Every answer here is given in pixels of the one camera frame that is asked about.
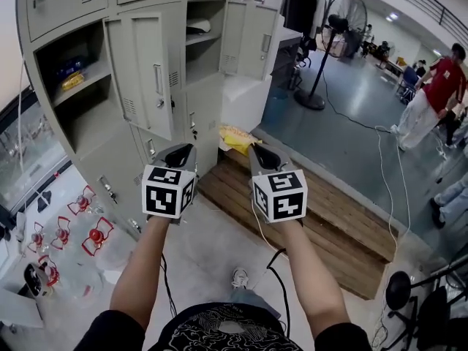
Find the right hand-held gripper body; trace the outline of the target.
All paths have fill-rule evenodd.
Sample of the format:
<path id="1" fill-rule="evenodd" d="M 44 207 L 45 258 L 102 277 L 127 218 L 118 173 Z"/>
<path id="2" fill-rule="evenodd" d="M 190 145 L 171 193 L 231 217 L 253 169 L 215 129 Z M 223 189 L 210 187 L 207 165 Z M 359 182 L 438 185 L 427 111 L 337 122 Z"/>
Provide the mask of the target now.
<path id="1" fill-rule="evenodd" d="M 268 223 L 306 215 L 306 178 L 302 170 L 252 177 L 253 204 Z"/>

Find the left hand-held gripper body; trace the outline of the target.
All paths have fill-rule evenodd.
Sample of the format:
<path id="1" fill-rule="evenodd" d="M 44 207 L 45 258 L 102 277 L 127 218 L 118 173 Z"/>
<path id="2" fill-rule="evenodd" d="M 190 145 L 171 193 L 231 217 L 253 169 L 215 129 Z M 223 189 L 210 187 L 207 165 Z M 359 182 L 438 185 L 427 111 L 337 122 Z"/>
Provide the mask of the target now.
<path id="1" fill-rule="evenodd" d="M 196 173 L 146 165 L 142 179 L 143 213 L 180 219 L 195 197 Z"/>

